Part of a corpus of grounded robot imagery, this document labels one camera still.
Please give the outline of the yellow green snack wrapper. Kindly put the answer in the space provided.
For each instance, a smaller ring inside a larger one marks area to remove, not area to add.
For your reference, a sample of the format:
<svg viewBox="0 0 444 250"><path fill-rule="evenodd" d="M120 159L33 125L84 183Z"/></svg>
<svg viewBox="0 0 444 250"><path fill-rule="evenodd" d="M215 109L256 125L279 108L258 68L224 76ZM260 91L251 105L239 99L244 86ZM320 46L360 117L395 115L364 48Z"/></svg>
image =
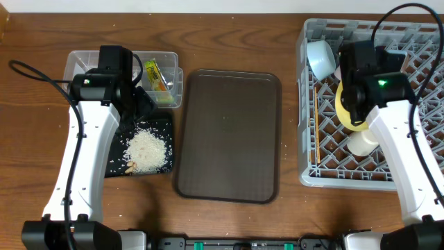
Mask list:
<svg viewBox="0 0 444 250"><path fill-rule="evenodd" d="M174 101L174 98L167 88L167 82L160 72L156 60L152 58L146 61L144 66L151 90L155 92L156 101L162 104L171 104Z"/></svg>

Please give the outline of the yellow plate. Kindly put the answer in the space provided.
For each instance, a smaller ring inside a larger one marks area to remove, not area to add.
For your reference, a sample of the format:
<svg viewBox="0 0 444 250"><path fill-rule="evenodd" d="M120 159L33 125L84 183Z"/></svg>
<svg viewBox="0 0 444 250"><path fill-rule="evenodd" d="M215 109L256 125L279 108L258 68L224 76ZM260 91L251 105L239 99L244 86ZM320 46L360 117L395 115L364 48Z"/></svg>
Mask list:
<svg viewBox="0 0 444 250"><path fill-rule="evenodd" d="M343 107L341 103L341 94L343 91L343 84L340 81L335 94L335 112L339 121L347 129L351 131L365 131L368 130L368 124L364 122L358 126L353 126L351 123L350 113Z"/></svg>

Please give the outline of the light blue bowl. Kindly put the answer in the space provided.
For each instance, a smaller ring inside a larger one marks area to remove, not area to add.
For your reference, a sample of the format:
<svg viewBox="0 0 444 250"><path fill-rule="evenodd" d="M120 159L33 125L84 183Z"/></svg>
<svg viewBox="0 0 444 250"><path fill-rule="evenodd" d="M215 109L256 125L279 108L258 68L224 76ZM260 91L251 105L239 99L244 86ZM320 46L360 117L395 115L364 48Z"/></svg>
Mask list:
<svg viewBox="0 0 444 250"><path fill-rule="evenodd" d="M320 81L336 71L333 51L324 40L307 44L307 59L313 75Z"/></svg>

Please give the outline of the small pale green cup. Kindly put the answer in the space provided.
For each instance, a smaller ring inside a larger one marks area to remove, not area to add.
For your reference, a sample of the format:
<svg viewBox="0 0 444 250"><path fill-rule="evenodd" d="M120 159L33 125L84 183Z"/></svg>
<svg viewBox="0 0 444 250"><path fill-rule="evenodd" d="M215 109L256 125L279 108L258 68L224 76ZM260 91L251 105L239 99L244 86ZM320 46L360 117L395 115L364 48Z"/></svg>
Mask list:
<svg viewBox="0 0 444 250"><path fill-rule="evenodd" d="M378 146L377 139L369 129L353 132L347 143L349 151L356 156L367 156Z"/></svg>

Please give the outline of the wooden chopstick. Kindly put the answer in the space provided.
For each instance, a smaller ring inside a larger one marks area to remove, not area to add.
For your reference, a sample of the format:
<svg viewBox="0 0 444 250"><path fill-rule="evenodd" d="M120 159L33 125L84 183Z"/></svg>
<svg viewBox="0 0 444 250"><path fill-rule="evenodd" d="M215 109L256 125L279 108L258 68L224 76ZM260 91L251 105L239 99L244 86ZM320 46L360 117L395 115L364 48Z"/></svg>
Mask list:
<svg viewBox="0 0 444 250"><path fill-rule="evenodd" d="M319 124L318 124L318 95L317 89L314 87L314 120L315 120L315 132L316 132L316 163L321 163L320 157L320 138L319 138Z"/></svg>
<svg viewBox="0 0 444 250"><path fill-rule="evenodd" d="M308 162L311 165L311 118L308 118L307 120L307 134L308 134Z"/></svg>

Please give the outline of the white pink bowl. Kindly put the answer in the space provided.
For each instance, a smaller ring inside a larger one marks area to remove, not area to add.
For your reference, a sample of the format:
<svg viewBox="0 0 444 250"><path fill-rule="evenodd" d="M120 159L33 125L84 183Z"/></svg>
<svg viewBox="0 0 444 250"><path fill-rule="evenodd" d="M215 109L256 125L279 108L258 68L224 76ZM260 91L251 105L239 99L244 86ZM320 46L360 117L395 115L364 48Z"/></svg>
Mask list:
<svg viewBox="0 0 444 250"><path fill-rule="evenodd" d="M336 68L336 70L335 70L335 72L334 72L334 76L335 76L339 81L342 80L342 77L341 77L341 67L337 67L337 68Z"/></svg>

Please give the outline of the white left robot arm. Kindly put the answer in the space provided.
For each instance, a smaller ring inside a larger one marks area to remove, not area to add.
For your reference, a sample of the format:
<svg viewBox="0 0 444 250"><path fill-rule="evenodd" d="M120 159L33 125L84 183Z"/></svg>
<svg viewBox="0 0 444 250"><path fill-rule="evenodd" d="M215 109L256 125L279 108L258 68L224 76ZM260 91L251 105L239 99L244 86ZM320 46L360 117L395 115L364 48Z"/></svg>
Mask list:
<svg viewBox="0 0 444 250"><path fill-rule="evenodd" d="M143 231L116 231L103 225L103 182L110 146L121 122L134 121L141 106L151 102L133 77L131 50L103 45L96 68L77 74L63 90L55 80L35 72L70 105L69 134L58 180L42 217L24 222L22 242L27 249L147 249Z"/></svg>

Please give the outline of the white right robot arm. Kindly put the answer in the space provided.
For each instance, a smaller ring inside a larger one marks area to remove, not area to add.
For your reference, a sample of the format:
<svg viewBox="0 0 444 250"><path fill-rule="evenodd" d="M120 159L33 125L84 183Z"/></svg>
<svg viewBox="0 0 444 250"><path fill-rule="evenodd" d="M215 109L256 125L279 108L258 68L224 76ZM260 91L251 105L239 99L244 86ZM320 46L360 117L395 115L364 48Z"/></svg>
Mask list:
<svg viewBox="0 0 444 250"><path fill-rule="evenodd" d="M416 96L401 69L406 53L377 49L370 40L339 48L336 99L350 125L367 124L382 149L398 193L404 227L357 231L343 249L442 249L443 175L423 132Z"/></svg>

